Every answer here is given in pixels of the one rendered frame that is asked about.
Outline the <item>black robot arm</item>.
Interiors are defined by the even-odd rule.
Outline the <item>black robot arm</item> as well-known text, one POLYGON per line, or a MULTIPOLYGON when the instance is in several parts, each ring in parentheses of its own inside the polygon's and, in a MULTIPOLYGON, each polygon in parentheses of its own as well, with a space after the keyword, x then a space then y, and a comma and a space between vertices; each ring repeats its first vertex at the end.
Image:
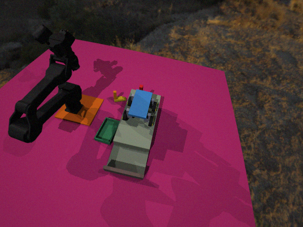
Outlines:
POLYGON ((15 111, 9 118, 10 137, 25 143, 33 142, 42 132, 43 124, 64 104, 65 111, 73 114, 77 114, 83 107, 80 86, 67 82, 72 71, 80 68, 78 57, 71 48, 74 41, 74 36, 66 29, 49 36, 49 47, 54 52, 54 55, 50 54, 49 68, 45 77, 15 104, 15 111), (59 88, 58 93, 37 109, 56 86, 59 88), (26 114, 26 117, 21 117, 22 114, 26 114))

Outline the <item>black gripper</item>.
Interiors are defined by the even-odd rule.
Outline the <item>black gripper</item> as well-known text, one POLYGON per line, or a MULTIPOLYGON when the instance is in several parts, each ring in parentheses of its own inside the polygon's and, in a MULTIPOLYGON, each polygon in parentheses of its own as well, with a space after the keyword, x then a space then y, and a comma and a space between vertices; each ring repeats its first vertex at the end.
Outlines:
POLYGON ((32 37, 36 39, 40 44, 50 45, 49 36, 53 33, 44 25, 41 25, 33 34, 32 37))

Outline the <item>grey ramp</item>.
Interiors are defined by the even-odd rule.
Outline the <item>grey ramp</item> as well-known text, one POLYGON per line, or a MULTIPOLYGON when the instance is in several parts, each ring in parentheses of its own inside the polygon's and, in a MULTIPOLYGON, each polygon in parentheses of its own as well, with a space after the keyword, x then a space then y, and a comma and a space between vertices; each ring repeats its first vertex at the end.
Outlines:
POLYGON ((144 122, 144 119, 137 117, 127 118, 124 121, 122 114, 108 163, 103 166, 103 170, 143 180, 160 97, 160 95, 152 94, 154 102, 157 102, 155 112, 152 112, 152 108, 148 110, 148 113, 151 113, 151 116, 154 117, 152 126, 148 126, 148 122, 144 122))

